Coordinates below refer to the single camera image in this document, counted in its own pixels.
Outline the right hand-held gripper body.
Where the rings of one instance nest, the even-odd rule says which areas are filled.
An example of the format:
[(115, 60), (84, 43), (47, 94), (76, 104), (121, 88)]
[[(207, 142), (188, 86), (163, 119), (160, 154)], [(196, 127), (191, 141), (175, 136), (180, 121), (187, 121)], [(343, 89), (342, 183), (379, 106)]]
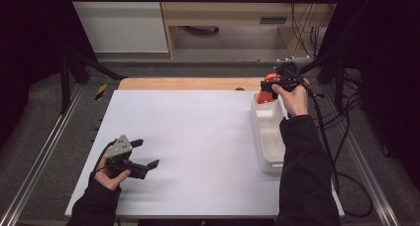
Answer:
[(278, 59), (273, 68), (274, 72), (279, 75), (277, 84), (288, 92), (302, 84), (303, 77), (300, 75), (300, 68), (309, 60), (310, 56)]

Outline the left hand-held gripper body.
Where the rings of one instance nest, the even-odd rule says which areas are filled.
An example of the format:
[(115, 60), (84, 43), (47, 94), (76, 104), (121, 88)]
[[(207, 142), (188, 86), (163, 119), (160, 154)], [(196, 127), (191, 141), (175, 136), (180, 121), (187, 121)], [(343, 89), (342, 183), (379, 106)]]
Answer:
[(130, 160), (133, 147), (126, 135), (121, 135), (107, 150), (106, 167), (112, 176), (117, 176), (124, 170), (131, 172), (130, 177), (144, 179), (147, 175), (147, 167), (135, 164)]

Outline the orange phone case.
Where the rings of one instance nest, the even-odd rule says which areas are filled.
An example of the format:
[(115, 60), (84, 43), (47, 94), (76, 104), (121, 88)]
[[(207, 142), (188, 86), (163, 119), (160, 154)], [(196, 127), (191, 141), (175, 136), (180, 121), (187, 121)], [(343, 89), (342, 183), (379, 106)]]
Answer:
[(261, 90), (258, 94), (257, 104), (272, 102), (278, 98), (278, 94), (272, 89), (274, 84), (279, 84), (280, 75), (276, 73), (268, 74), (261, 81)]

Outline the white plastic bin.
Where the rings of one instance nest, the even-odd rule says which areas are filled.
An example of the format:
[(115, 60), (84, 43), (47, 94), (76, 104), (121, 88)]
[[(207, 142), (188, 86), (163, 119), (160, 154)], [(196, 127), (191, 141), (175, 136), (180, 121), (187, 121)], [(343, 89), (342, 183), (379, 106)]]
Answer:
[(258, 104), (258, 94), (253, 94), (251, 121), (260, 169), (266, 173), (280, 174), (283, 168), (285, 146), (279, 129), (282, 119), (278, 100)]

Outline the person's right hand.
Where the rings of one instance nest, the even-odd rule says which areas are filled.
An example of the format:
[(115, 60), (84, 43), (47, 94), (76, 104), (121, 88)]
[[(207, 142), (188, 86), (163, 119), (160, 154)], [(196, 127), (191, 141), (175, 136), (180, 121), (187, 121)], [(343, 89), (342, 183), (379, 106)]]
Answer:
[(308, 92), (301, 84), (291, 92), (284, 90), (277, 84), (274, 84), (271, 88), (280, 96), (285, 110), (291, 117), (308, 114)]

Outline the person's left hand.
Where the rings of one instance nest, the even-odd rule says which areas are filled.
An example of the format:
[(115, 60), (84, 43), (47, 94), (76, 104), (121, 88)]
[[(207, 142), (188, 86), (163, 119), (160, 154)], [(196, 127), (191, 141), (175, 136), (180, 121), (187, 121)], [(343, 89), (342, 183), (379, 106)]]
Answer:
[(131, 172), (126, 169), (117, 176), (112, 176), (106, 167), (106, 158), (102, 157), (94, 172), (94, 178), (109, 190), (115, 190), (130, 174)]

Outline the black metal stand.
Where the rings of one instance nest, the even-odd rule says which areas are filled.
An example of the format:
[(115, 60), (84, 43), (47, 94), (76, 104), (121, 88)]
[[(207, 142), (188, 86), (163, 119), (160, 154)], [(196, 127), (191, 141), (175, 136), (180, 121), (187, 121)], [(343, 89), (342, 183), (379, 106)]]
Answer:
[(94, 68), (114, 80), (124, 79), (123, 75), (108, 69), (97, 60), (93, 60), (80, 53), (65, 55), (60, 61), (61, 114), (63, 114), (70, 105), (69, 75), (72, 74), (77, 83), (87, 83), (90, 78), (90, 75), (85, 69), (87, 66)]
[(303, 65), (300, 68), (300, 73), (306, 73), (315, 67), (320, 68), (318, 73), (317, 80), (319, 84), (329, 84), (331, 81), (335, 83), (335, 95), (334, 95), (334, 104), (337, 110), (342, 113), (344, 111), (343, 107), (343, 97), (344, 97), (344, 61), (340, 55), (334, 55), (332, 52), (328, 52), (321, 57), (317, 57), (311, 62)]

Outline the white board table cover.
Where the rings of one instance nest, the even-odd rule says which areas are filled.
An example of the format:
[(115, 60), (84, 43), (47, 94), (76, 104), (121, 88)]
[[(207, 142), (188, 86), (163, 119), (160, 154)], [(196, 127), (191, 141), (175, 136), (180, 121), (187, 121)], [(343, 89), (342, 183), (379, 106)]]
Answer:
[(280, 174), (260, 169), (253, 91), (117, 90), (71, 196), (77, 200), (105, 146), (143, 139), (131, 161), (159, 160), (122, 182), (117, 214), (140, 218), (273, 218)]

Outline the wooden table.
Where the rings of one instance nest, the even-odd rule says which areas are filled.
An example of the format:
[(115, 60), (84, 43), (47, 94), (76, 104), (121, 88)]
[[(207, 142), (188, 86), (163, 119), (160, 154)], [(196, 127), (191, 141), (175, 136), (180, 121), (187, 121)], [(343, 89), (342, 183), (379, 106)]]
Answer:
[(125, 78), (119, 90), (245, 90), (258, 91), (261, 77), (153, 77)]

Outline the light wooden desk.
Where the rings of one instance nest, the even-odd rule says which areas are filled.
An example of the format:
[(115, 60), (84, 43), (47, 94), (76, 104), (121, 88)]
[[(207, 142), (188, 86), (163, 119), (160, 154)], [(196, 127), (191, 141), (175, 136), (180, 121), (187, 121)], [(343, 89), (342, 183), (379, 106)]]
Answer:
[(334, 14), (334, 6), (327, 4), (163, 2), (161, 8), (171, 28), (277, 27), (291, 56), (304, 51), (304, 35), (312, 27), (327, 27)]

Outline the black curtain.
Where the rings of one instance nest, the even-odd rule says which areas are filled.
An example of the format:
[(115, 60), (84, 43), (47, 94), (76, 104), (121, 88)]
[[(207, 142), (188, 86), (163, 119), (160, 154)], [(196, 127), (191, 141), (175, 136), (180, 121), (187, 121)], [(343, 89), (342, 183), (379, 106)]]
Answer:
[(62, 57), (42, 17), (51, 18), (71, 46), (96, 59), (68, 0), (0, 0), (0, 149), (11, 136), (35, 82), (59, 72)]
[(343, 52), (385, 144), (420, 187), (420, 0), (362, 0)]

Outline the white cabinet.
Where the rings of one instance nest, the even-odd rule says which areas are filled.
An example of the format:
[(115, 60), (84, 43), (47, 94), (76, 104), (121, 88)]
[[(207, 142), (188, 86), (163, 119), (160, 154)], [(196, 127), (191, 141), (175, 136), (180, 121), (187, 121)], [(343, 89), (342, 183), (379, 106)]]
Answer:
[(167, 53), (159, 2), (74, 2), (97, 54)]

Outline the aluminium floor rail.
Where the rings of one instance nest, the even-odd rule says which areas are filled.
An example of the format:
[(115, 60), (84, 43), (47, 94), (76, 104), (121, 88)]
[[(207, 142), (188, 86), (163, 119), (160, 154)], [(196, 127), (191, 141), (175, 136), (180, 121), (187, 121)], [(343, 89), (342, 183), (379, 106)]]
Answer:
[(70, 96), (67, 109), (59, 115), (40, 153), (29, 170), (18, 192), (9, 204), (7, 210), (0, 217), (0, 226), (15, 226), (23, 209), (25, 208), (35, 186), (37, 185), (50, 157), (61, 138), (63, 131), (77, 106), (84, 90), (84, 84), (76, 84)]
[[(322, 90), (325, 93), (326, 99), (331, 105), (333, 111), (338, 114), (343, 114), (347, 118), (348, 111), (345, 109), (343, 98), (340, 97), (339, 102), (335, 103), (333, 88), (328, 85), (322, 85)], [(367, 190), (367, 195), (370, 197), (372, 205), (381, 221), (381, 225), (400, 226), (400, 223), (397, 220), (396, 215), (382, 190), (382, 187), (374, 175), (367, 158), (363, 154), (353, 132), (351, 131), (349, 121), (346, 118), (339, 124), (340, 130), (344, 134), (343, 140), (347, 144), (350, 156), (354, 161), (363, 186)]]

